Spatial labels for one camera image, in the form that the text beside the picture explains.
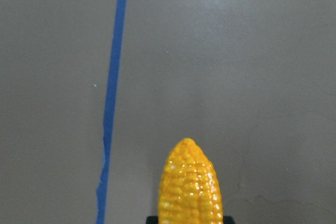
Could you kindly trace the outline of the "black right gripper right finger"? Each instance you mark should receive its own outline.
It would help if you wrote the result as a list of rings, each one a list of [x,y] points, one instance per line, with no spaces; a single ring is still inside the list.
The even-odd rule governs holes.
[[[231,216],[224,216],[224,224],[234,224],[234,219]]]

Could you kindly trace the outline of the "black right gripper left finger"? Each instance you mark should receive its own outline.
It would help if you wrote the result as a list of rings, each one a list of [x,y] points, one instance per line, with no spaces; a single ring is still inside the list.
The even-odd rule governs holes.
[[[148,216],[146,218],[146,224],[158,224],[159,218],[158,216]]]

